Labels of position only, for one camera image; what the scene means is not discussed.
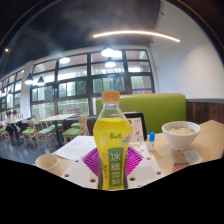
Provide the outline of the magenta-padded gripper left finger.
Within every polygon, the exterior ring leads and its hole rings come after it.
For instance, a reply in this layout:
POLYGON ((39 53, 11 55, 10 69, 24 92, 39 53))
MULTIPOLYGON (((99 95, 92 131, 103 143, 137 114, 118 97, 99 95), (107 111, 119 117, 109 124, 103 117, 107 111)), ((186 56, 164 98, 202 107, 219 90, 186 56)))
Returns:
POLYGON ((100 181, 100 159, 94 148, 83 158, 72 161, 62 177, 84 188, 98 189, 100 181))

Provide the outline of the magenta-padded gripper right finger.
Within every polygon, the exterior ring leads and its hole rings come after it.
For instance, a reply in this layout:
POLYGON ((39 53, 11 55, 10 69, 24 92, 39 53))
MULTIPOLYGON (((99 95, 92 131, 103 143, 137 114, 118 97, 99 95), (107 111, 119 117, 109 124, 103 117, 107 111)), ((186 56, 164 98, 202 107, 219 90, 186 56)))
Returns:
POLYGON ((143 187, 165 176, 153 156, 144 157, 132 147, 128 149, 125 172, 128 189, 143 187))

